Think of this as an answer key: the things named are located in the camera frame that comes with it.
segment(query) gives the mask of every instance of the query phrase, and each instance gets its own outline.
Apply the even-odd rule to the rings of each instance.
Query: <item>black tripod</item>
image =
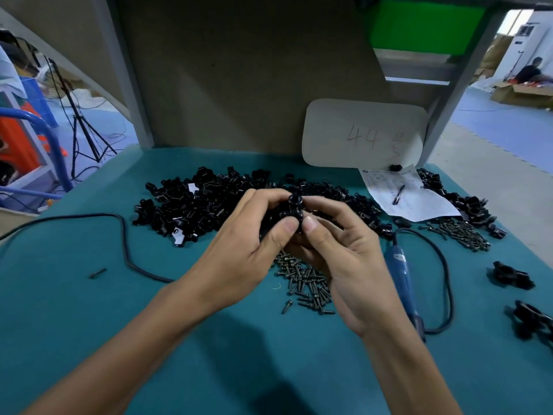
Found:
[[[91,160],[94,160],[96,163],[100,163],[103,159],[103,157],[106,155],[107,150],[111,150],[114,152],[114,154],[117,154],[117,151],[114,150],[114,148],[109,144],[106,139],[104,139],[98,131],[94,129],[92,125],[86,120],[86,118],[79,112],[77,109],[77,106],[75,106],[75,103],[73,101],[73,97],[71,97],[71,92],[67,88],[67,84],[65,83],[65,80],[60,74],[60,70],[58,69],[58,65],[52,61],[52,65],[54,66],[54,71],[56,72],[56,75],[58,76],[61,84],[61,89],[64,91],[65,95],[67,96],[67,99],[69,100],[69,103],[71,104],[71,109],[73,109],[73,163],[71,166],[71,178],[75,178],[75,161],[77,160],[77,156],[80,154],[84,157],[87,157]],[[88,145],[90,146],[90,150],[92,151],[93,157],[90,157],[89,155],[85,153],[81,153],[79,149],[77,149],[77,121],[79,122],[79,125],[82,129],[82,133],[85,134],[86,141],[88,142]],[[96,146],[94,140],[92,139],[92,136],[90,135],[90,131],[93,131],[95,135],[103,141],[103,143],[106,145],[104,149],[102,149],[101,153],[99,152],[98,147]]]

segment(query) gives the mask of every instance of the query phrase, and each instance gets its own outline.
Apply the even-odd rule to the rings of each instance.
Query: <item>white board with rounded corners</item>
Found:
[[[317,99],[305,116],[301,154],[318,167],[384,170],[392,164],[416,165],[427,123],[420,106]]]

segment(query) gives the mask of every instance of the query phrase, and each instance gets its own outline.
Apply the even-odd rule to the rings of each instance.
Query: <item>hand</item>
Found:
[[[343,229],[305,213],[302,234],[285,250],[330,278],[336,310],[357,335],[405,313],[388,272],[378,236],[343,202],[304,197],[307,209],[330,215]]]
[[[286,217],[259,242],[261,220],[289,196],[284,189],[246,191],[197,263],[174,283],[181,291],[194,291],[205,316],[242,300],[265,277],[299,222]]]

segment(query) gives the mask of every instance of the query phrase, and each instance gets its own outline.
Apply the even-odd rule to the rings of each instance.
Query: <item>table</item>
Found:
[[[133,205],[150,198],[146,182],[190,177],[200,166],[225,172],[229,165],[241,173],[271,170],[273,180],[285,173],[326,179],[368,194],[357,170],[309,167],[299,157],[131,146],[44,215],[115,212],[130,223]],[[443,173],[442,180],[448,190],[463,192]],[[148,227],[131,227],[129,246],[137,265],[178,277],[213,236],[176,248]],[[551,348],[537,339],[515,338],[503,313],[516,299],[553,313],[550,268],[512,234],[491,239],[488,253],[428,236],[449,262],[457,313],[453,326],[429,337],[427,346],[461,408],[467,414],[550,413]],[[428,327],[437,326],[444,317],[438,257],[415,237],[402,236],[401,244],[412,266],[420,313]],[[496,260],[529,272],[537,287],[526,292],[493,285],[486,272]],[[118,222],[107,217],[24,230],[0,247],[0,268],[4,414],[22,410],[92,354],[163,285],[123,265]],[[101,268],[107,272],[87,278]],[[296,305],[281,315],[285,287],[270,273],[245,300],[201,324],[137,393],[128,413],[388,413],[358,338],[337,315],[319,316]]]

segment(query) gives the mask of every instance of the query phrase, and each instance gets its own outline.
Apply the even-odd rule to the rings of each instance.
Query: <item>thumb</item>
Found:
[[[327,263],[331,262],[332,258],[342,250],[343,246],[338,243],[330,230],[319,223],[313,216],[305,216],[301,228],[309,243],[321,254]]]
[[[271,265],[278,253],[290,241],[300,222],[294,217],[285,217],[274,225],[255,251],[255,259]]]

